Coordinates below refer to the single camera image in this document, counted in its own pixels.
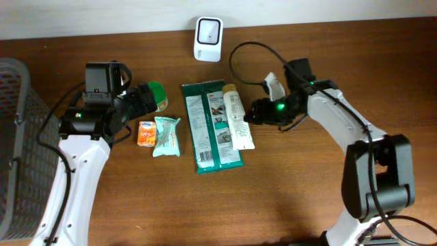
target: barcode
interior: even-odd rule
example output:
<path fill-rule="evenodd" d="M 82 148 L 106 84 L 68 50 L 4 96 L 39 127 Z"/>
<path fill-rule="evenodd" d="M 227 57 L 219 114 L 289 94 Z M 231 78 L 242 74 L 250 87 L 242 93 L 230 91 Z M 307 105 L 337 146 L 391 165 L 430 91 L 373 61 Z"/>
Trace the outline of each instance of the barcode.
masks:
<path fill-rule="evenodd" d="M 200 162 L 211 161 L 212 160 L 212 151 L 200 152 Z"/>

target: green lid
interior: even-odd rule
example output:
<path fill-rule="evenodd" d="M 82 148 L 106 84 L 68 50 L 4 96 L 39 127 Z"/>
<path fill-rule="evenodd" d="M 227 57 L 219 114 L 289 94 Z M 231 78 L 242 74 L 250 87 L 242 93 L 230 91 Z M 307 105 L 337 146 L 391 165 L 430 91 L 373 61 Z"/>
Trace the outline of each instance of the green lid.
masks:
<path fill-rule="evenodd" d="M 155 95 L 156 104 L 166 99 L 167 95 L 165 94 L 164 87 L 159 82 L 149 82 L 149 88 L 153 91 L 153 95 Z"/>

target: white wall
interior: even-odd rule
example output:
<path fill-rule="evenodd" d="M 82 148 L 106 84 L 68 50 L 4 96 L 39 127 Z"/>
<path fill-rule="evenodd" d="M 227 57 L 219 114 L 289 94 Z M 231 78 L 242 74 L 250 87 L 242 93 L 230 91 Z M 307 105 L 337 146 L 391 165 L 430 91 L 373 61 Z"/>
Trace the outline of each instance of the white wall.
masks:
<path fill-rule="evenodd" d="M 0 39 L 437 15 L 437 0 L 0 0 Z"/>

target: gray container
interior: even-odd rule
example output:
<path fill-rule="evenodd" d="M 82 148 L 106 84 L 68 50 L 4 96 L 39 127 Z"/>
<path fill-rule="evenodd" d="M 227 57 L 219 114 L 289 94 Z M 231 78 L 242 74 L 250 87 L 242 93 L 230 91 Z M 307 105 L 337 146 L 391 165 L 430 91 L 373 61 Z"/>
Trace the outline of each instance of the gray container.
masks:
<path fill-rule="evenodd" d="M 57 168 L 57 155 L 36 143 L 49 108 L 30 85 L 26 66 L 0 59 L 0 241 L 32 238 L 44 214 Z M 52 117 L 42 141 L 57 146 Z"/>

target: green indicator light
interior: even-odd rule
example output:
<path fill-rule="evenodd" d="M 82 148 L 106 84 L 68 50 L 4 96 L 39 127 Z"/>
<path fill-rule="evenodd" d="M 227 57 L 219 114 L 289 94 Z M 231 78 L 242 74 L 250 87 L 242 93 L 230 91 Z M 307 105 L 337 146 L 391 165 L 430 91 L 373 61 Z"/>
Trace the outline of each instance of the green indicator light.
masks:
<path fill-rule="evenodd" d="M 283 104 L 283 103 L 280 103 L 280 104 L 278 104 L 278 110 L 282 110 L 283 108 L 285 108 L 285 104 Z"/>

